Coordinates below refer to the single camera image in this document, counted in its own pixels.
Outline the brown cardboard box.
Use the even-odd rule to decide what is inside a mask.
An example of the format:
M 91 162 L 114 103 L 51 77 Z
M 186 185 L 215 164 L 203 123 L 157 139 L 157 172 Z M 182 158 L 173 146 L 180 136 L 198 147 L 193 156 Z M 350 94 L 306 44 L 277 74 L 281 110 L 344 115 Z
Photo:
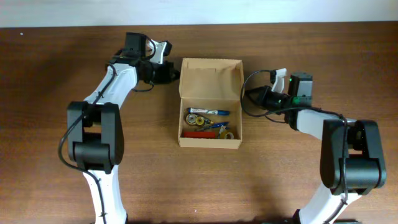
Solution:
M 180 74 L 180 115 L 178 143 L 181 147 L 238 149 L 243 141 L 240 92 L 244 81 L 243 62 L 235 59 L 184 58 Z M 215 139 L 183 138 L 184 131 L 199 126 L 185 122 L 187 108 L 226 110 L 228 116 L 206 114 L 215 123 L 229 122 L 228 131 L 234 139 L 220 139 L 219 128 L 207 129 L 216 133 Z

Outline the blue white marker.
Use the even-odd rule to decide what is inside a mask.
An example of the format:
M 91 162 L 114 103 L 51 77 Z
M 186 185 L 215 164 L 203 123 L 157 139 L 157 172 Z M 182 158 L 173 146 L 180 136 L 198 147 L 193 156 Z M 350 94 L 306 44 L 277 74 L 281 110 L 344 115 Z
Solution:
M 203 109 L 203 108 L 187 108 L 189 113 L 199 113 L 199 114 L 213 114 L 220 116 L 228 116 L 230 114 L 229 111 L 226 110 L 211 110 L 211 109 Z

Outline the yellow black correction tape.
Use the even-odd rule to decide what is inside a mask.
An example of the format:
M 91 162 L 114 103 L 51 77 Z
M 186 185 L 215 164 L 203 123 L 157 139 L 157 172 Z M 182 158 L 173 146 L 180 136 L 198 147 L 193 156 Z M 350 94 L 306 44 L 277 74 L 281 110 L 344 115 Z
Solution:
M 215 122 L 195 113 L 189 113 L 185 117 L 185 122 L 190 126 L 206 126 L 214 124 Z

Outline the yellow tape roll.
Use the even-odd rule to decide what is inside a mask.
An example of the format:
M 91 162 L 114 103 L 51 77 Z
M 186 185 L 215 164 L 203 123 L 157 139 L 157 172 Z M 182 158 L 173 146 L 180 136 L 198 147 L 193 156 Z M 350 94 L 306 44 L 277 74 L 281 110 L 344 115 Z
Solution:
M 234 139 L 234 134 L 231 131 L 223 131 L 220 134 L 220 139 Z

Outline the blue ballpoint pen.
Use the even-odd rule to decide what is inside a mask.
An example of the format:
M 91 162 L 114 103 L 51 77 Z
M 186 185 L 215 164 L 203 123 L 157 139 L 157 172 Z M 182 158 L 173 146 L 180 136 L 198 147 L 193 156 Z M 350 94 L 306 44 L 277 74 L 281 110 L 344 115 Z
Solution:
M 204 127 L 198 128 L 195 131 L 204 131 L 204 130 L 207 130 L 207 129 L 215 129 L 215 128 L 220 128 L 222 126 L 226 126 L 227 127 L 227 125 L 229 125 L 229 122 L 209 124 L 209 125 L 206 125 Z

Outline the red stapler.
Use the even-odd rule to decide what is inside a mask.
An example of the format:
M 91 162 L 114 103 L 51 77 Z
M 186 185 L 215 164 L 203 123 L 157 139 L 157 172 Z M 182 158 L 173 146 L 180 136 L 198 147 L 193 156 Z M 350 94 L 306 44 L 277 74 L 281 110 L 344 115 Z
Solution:
M 208 131 L 184 131 L 183 138 L 215 139 L 216 133 Z

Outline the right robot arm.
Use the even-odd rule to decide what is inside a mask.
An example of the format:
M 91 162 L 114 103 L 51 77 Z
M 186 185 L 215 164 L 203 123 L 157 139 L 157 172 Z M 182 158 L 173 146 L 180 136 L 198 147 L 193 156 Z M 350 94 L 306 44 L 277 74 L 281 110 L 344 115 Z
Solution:
M 312 105 L 313 77 L 296 72 L 283 92 L 285 70 L 268 70 L 271 85 L 242 87 L 263 117 L 284 115 L 293 130 L 321 140 L 321 184 L 309 203 L 285 223 L 340 223 L 339 216 L 354 201 L 386 183 L 386 163 L 379 126 L 372 120 L 348 119 Z

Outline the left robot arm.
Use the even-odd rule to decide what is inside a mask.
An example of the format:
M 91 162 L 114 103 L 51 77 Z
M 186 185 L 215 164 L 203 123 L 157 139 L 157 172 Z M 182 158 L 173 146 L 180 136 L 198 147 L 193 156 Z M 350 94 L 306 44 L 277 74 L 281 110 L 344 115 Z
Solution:
M 118 175 L 124 155 L 120 110 L 130 92 L 141 92 L 138 84 L 147 84 L 150 91 L 179 79 L 179 71 L 165 59 L 171 49 L 167 40 L 126 33 L 124 46 L 106 63 L 98 87 L 83 101 L 67 107 L 67 130 L 58 145 L 58 156 L 86 179 L 95 223 L 128 222 Z

